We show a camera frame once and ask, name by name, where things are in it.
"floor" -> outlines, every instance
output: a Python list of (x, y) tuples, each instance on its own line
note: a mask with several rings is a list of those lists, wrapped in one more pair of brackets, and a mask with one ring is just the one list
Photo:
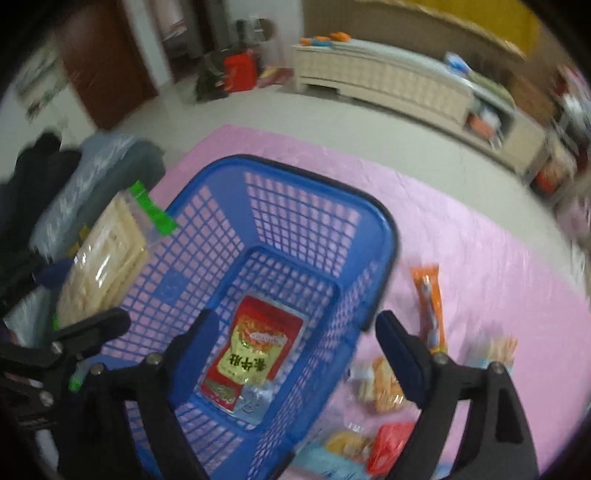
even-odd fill
[(167, 168), (225, 124), (289, 135), (375, 161), (491, 218), (584, 292), (580, 257), (551, 213), (514, 174), (448, 135), (367, 103), (340, 100), (325, 89), (298, 95), (290, 85), (272, 86), (199, 105), (193, 90), (193, 79), (179, 82), (118, 129), (159, 145)]

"basket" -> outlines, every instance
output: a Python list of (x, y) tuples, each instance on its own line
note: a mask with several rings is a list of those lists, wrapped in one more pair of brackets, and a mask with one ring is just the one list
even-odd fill
[[(394, 221), (366, 193), (248, 155), (204, 168), (167, 212), (179, 229), (124, 300), (132, 326), (103, 347), (101, 361), (110, 368), (136, 364), (211, 309), (219, 328), (200, 331), (208, 350), (194, 365), (197, 387), (186, 403), (171, 403), (212, 480), (267, 479), (287, 466), (371, 326), (398, 249)], [(309, 318), (257, 426), (200, 394), (247, 292)], [(135, 403), (128, 416), (142, 463), (158, 475)]]

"brown door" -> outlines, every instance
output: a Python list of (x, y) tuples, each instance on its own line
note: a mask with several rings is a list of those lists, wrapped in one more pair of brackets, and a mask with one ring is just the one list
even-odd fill
[(110, 129), (155, 89), (119, 0), (96, 0), (56, 31), (70, 81), (99, 128)]

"pink cloth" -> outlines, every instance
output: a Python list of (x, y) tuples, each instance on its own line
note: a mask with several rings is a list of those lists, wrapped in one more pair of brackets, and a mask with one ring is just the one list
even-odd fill
[[(510, 233), (488, 218), (424, 183), (389, 168), (294, 138), (224, 126), (199, 143), (152, 191), (168, 206), (203, 167), (227, 155), (247, 153), (319, 173), (365, 190), (392, 213), (400, 230), (401, 256), (384, 295), (410, 332), (418, 331), (417, 297), (409, 268), (440, 265), (440, 287), (449, 351), (462, 362), (466, 341), (481, 328), (500, 326), (519, 339), (513, 379), (530, 422), (540, 467), (563, 448), (582, 419), (591, 377), (591, 314), (587, 300)], [(360, 341), (358, 358), (379, 355), (372, 335)], [(351, 407), (343, 385), (331, 403), (355, 423), (379, 424), (416, 416), (370, 418)], [(465, 409), (444, 450), (454, 458)], [(288, 470), (287, 478), (302, 478)]]

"metal bolt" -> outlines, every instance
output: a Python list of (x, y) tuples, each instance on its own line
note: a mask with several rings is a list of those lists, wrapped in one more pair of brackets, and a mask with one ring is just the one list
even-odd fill
[(505, 366), (501, 362), (491, 362), (491, 368), (496, 374), (501, 374), (505, 371)]
[(159, 365), (162, 361), (162, 354), (161, 353), (151, 353), (146, 357), (146, 361), (150, 365)]
[(104, 370), (104, 364), (94, 364), (92, 367), (90, 367), (90, 373), (93, 375), (100, 375)]
[(51, 344), (51, 351), (56, 355), (61, 355), (64, 352), (64, 346), (60, 342), (53, 342)]
[(51, 407), (53, 405), (53, 395), (46, 390), (39, 393), (39, 400), (41, 400), (41, 403), (43, 403), (45, 407)]
[(445, 353), (437, 352), (433, 355), (433, 360), (437, 365), (446, 365), (449, 362), (449, 357)]

